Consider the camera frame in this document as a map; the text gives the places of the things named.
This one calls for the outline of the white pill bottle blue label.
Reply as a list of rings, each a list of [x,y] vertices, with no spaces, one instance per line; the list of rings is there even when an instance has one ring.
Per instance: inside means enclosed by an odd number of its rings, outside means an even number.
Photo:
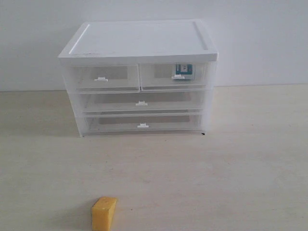
[[[176,64],[175,71],[171,77],[176,81],[190,81],[195,79],[195,68],[193,64]]]

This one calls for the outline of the yellow cheese wedge block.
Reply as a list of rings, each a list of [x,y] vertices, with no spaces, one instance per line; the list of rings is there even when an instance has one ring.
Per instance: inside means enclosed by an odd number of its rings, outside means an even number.
[[[110,231],[117,204],[117,198],[100,197],[91,208],[93,231]]]

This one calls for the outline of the clear middle wide drawer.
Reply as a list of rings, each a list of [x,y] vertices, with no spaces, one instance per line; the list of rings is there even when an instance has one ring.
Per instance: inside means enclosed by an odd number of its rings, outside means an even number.
[[[203,91],[84,94],[82,112],[200,109],[204,101]]]

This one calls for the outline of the clear wide drawer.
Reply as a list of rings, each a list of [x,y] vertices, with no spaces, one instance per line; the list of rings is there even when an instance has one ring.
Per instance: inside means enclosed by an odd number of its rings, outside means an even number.
[[[86,117],[82,133],[143,131],[205,131],[206,125],[200,113],[165,113],[145,116]]]
[[[204,101],[203,91],[84,94],[82,112],[200,109]]]

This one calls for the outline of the clear bottom wide drawer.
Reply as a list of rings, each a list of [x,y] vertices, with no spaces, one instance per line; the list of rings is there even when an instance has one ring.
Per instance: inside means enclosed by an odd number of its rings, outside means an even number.
[[[82,133],[143,131],[205,131],[206,125],[200,113],[165,113],[145,116],[86,117]]]

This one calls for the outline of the white plastic drawer cabinet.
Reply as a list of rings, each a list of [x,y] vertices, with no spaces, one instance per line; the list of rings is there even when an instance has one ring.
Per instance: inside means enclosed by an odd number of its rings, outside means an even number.
[[[145,116],[149,114],[165,113],[200,113],[202,115],[203,122],[206,125],[206,130],[195,131],[205,134],[209,129],[214,80],[218,64],[218,51],[211,41],[203,22],[199,19],[85,22],[72,36],[70,41],[59,54],[58,58],[61,64],[62,75],[74,112],[77,128],[80,136],[82,137],[105,134],[100,133],[84,135],[82,133],[82,129],[86,125],[86,117],[120,117],[128,115]],[[207,74],[211,88],[208,90],[142,90],[139,65],[183,63],[207,64]],[[73,83],[73,67],[133,65],[138,67],[139,72],[138,91],[78,91],[76,89],[76,85]],[[205,101],[202,108],[186,110],[143,110],[98,113],[82,112],[82,95],[84,94],[188,91],[204,92]]]

